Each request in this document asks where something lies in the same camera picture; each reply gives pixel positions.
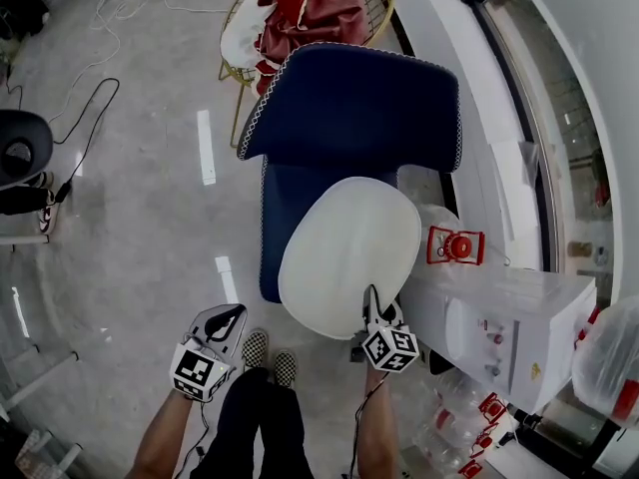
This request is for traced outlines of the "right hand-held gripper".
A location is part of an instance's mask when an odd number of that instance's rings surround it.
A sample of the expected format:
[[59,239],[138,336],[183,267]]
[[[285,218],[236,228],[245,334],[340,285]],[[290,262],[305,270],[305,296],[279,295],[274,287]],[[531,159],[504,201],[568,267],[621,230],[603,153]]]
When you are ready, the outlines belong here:
[[403,312],[396,300],[380,312],[376,287],[367,288],[367,315],[363,317],[367,337],[361,347],[369,364],[378,371],[400,373],[418,357],[416,337],[404,322]]

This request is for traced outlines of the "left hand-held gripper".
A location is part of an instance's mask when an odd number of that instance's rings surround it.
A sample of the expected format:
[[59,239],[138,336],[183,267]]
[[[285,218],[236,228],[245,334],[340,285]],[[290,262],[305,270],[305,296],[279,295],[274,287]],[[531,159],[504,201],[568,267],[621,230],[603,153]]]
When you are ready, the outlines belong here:
[[199,402],[211,402],[231,379],[235,368],[202,341],[223,341],[224,356],[233,356],[245,329],[248,313],[240,303],[226,303],[200,312],[183,343],[178,343],[170,367],[172,387]]

